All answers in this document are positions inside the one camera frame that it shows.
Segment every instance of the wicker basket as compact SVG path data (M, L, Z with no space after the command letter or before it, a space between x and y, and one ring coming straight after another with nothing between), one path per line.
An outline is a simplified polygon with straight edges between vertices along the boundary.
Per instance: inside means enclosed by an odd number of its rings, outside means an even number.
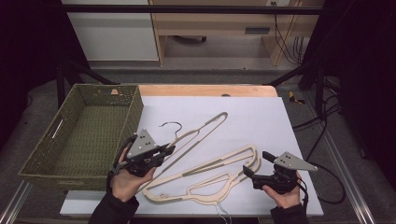
M46 189L106 189L110 165L142 111L137 86L75 85L19 176Z

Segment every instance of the hand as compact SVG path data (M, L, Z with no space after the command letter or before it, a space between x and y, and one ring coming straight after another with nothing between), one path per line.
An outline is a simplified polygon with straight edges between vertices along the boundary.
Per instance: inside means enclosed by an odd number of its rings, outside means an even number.
M298 183L301 184L301 176L298 172L297 176L299 178ZM300 204L300 187L298 186L296 186L291 192L285 194L278 194L266 185L262 186L262 189L268 194L268 196L274 199L278 207L286 209Z
M122 151L119 162L122 162L127 148ZM121 169L118 175L115 175L111 180L111 188L113 189L114 197L120 199L122 202L128 202L134 197L139 190L140 186L152 180L154 176L155 167L151 168L145 176L138 177L129 174L125 169Z

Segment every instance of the black cable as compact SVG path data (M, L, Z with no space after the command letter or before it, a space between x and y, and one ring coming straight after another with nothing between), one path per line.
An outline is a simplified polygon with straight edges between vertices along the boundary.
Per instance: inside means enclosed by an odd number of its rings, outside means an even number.
M321 133L320 133L320 135L319 135L317 141L315 142L315 144L312 146L311 150L309 151L308 156L307 156L306 159L305 159L306 161L309 161L309 158L311 157L312 153L315 151L315 149L316 149L316 147L317 147L317 145L318 145L318 143L319 143L321 137L323 136L324 132L326 131L326 128L327 128L326 104L327 104L327 102L328 102L330 99L332 99L333 97L337 97L337 98L338 98L338 95L335 94L335 95L332 95L332 96L328 97L328 98L324 101L324 103L323 103L323 112L324 112L324 113L322 113L322 114L323 114L324 127L323 127L323 129L322 129L322 131L321 131Z
M275 41L276 41L276 43L279 45L280 50L282 50L283 55L285 55L285 57L286 57L286 59L288 60L288 62L289 62L289 63L297 64L297 62L295 61L295 59L294 59L294 62L291 62L291 61L289 60L288 55L285 53L285 50L283 50L282 46L279 44L279 41L277 40L277 36L276 36L276 33L277 33L277 32L279 32L280 39L282 40L283 45L285 46L285 49L286 49L286 51L287 51L288 54L289 54L289 57L291 57L290 52L289 52L289 49L288 49L288 46L286 45L286 43L285 43L285 41L284 41L284 39L283 39L282 34L280 33L279 29L277 28L276 14L274 14L274 18L275 18Z
M332 99L333 97L337 97L337 98L338 98L338 95L332 95L332 96L330 96L329 98L327 98L327 99L325 100L325 104L327 104L327 102L328 102L330 99ZM337 106L337 105L339 105L339 104L333 105L333 106L330 107L328 110L324 110L324 114L325 114L325 113L329 113L329 111L330 111L331 109L333 109L333 108L334 108L335 106ZM293 126L292 129L294 130L294 129L298 129L298 128L304 127L305 125L311 124L312 122L314 122L314 121L316 121L316 120L318 120L318 119L320 119L320 117L315 117L315 118L313 118L313 119L311 119L311 120L309 120L309 121L306 121L306 122L304 122L304 123L302 123L302 124Z
M293 57L294 57L294 59L297 60L297 63L300 63L300 62L298 61L298 53L297 53L297 51L298 51L298 39L299 39L299 36L294 37L294 42L293 42Z
M340 111L340 108L337 108L337 109L335 109L334 111L328 112L328 113L327 113L327 116L329 117L331 114L333 114L333 113L335 113L335 112L338 112L338 111ZM320 121L318 121L318 122L316 122L316 123L309 124L309 125L303 127L302 129L298 129L298 130L294 130L294 129L293 129L293 131L294 131L295 133L297 133L297 132L299 132L299 131L303 131L303 130L309 128L309 127L312 127L312 126L314 126L314 125L320 124L322 121L323 121L323 120L320 120Z
M308 206L308 187L306 186L305 182L299 178L301 180L302 183L304 183L305 188L297 181L297 186L303 191L304 193L304 198L303 198L303 208L305 210L306 213L306 207Z
M303 46L303 44L302 44L302 41L303 40L303 38L301 37L298 37L297 38L297 49L296 49L296 52L297 52L297 59L298 59L298 63L299 64L301 64L301 53L302 53L302 46Z
M304 48L304 37L302 36L300 39L300 49L298 52L300 64L303 62L303 48Z
M329 200L325 200L325 199L323 199L323 198L321 198L321 197L319 197L319 196L318 196L318 199L319 199L320 201L324 202L324 203L330 203L330 204L340 204L340 203L342 203L342 202L344 201L344 199L346 198L346 196L347 196L347 191L346 191L346 188L345 188L343 182L341 181L341 179L340 179L335 173L333 173L332 171L330 171L330 170L327 169L326 167L324 167L324 166L322 166L322 165L319 165L319 164L317 164L317 163L314 163L314 162L310 162L310 163L311 163L312 165L315 165L315 166L317 166L317 167L323 169L324 171L326 171L326 172L328 172L330 175L332 175L332 176L338 181L338 183L340 183L340 186L341 186L341 188L343 189L343 190L342 190L342 191L343 191L343 195L341 196L341 199L340 199L340 200L337 200L337 201L329 201Z

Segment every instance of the white board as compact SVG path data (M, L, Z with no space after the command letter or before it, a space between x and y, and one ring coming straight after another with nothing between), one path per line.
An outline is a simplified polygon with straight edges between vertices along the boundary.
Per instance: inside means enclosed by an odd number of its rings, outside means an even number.
M147 129L159 145L172 142L175 138L175 130L179 128L174 124L159 127L165 122L177 121L181 123L183 128L177 133L181 135L201 127L221 112L228 113L228 118L205 141L192 149L161 177L187 170L249 144L256 146L259 155L262 154L262 151L268 151L275 156L280 156L283 152L288 151L299 158L302 157L281 98L145 96L143 102L145 107L138 131ZM159 167L156 174L170 161ZM262 166L257 174L271 175L274 170L273 166L269 161L262 160ZM237 172L242 169L242 165L233 164L221 169L223 169L222 171ZM182 194L188 186L219 172L221 170L210 171L201 174L201 176L182 178L174 183L153 189L152 192L170 195ZM301 171L300 174L308 187L307 214L309 216L323 215L309 173ZM206 189L197 193L210 194L211 190L216 190L218 187L214 186L214 189ZM69 216L90 214L95 204L99 203L98 199L101 198L103 192L92 196L96 197L94 199L96 203L90 207L77 206L80 196L76 196L76 194L79 195L81 192L69 192L61 214ZM216 207L213 205L202 205L194 201L156 204L149 202L141 192L136 197L140 202L136 211L137 217L208 217L218 215ZM228 197L221 202L221 206L234 217L260 217L269 215L270 209L274 208L276 204L264 191L254 189L251 180L247 179L231 189Z

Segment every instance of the person's arm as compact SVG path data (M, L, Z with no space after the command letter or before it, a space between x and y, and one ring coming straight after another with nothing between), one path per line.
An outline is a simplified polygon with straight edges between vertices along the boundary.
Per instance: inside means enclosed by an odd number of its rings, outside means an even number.
M126 149L120 156L123 160ZM140 186L150 181L154 176L155 168L152 168L143 177L130 175L122 169L118 175L111 179L111 189L103 197L102 201L93 211L89 224L123 224L127 223L139 206L135 195Z
M306 212L300 203L300 188L297 186L291 192L278 194L268 186L262 189L276 202L277 207L271 209L275 224L308 224Z

